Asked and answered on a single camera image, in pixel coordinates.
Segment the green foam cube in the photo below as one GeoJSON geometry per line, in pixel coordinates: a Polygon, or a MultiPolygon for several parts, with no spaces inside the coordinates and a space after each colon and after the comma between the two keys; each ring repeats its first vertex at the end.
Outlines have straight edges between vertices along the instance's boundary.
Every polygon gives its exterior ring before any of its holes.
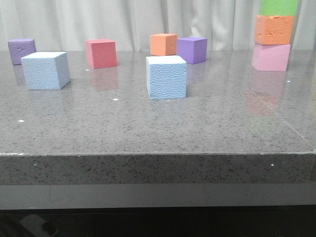
{"type": "Polygon", "coordinates": [[[295,16],[298,0],[262,0],[259,15],[295,16]]]}

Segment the large orange foam cube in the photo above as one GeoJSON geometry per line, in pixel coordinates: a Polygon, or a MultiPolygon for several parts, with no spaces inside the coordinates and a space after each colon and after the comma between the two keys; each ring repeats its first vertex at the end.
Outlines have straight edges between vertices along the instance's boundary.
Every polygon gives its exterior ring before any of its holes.
{"type": "Polygon", "coordinates": [[[257,15],[254,41],[261,45],[290,44],[294,16],[257,15]]]}

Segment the light blue textured foam cube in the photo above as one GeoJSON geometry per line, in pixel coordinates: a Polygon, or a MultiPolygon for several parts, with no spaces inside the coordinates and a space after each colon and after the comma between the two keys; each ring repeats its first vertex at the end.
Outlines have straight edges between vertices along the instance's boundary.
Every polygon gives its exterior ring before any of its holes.
{"type": "Polygon", "coordinates": [[[178,55],[147,57],[146,78],[151,100],[186,97],[187,63],[178,55]]]}

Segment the red foam cube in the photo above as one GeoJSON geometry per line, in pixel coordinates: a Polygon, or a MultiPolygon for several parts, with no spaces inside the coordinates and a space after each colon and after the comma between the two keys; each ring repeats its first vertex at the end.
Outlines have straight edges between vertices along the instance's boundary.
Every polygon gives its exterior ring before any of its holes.
{"type": "Polygon", "coordinates": [[[85,41],[87,60],[93,69],[116,67],[116,43],[111,39],[91,39],[85,41]]]}

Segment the small orange foam cube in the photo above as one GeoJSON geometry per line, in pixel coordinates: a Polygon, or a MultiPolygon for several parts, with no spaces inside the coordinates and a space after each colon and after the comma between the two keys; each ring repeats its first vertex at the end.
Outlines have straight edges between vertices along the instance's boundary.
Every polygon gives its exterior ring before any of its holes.
{"type": "Polygon", "coordinates": [[[150,35],[150,54],[154,56],[175,55],[177,51],[177,34],[150,35]]]}

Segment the pink foam cube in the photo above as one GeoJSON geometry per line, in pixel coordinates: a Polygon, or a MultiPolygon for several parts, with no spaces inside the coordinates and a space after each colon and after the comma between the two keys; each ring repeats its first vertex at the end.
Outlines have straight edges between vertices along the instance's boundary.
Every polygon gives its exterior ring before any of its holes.
{"type": "Polygon", "coordinates": [[[257,71],[284,72],[287,70],[290,48],[290,44],[261,45],[255,43],[252,66],[257,71]]]}

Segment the dented purple foam cube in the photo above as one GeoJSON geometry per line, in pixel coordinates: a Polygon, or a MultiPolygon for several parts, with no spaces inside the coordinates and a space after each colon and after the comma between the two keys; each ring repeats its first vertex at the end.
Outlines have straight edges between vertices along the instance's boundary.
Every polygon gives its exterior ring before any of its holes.
{"type": "Polygon", "coordinates": [[[13,65],[21,65],[21,58],[35,53],[35,39],[11,39],[8,41],[8,49],[13,65]]]}

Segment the white curtain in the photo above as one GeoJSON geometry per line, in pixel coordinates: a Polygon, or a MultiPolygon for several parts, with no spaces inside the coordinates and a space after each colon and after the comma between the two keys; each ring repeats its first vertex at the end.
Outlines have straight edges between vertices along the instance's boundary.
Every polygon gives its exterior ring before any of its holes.
{"type": "Polygon", "coordinates": [[[245,50],[259,9],[258,0],[3,0],[0,48],[34,38],[39,51],[81,51],[86,40],[111,39],[119,51],[147,51],[150,35],[172,33],[245,50]]]}

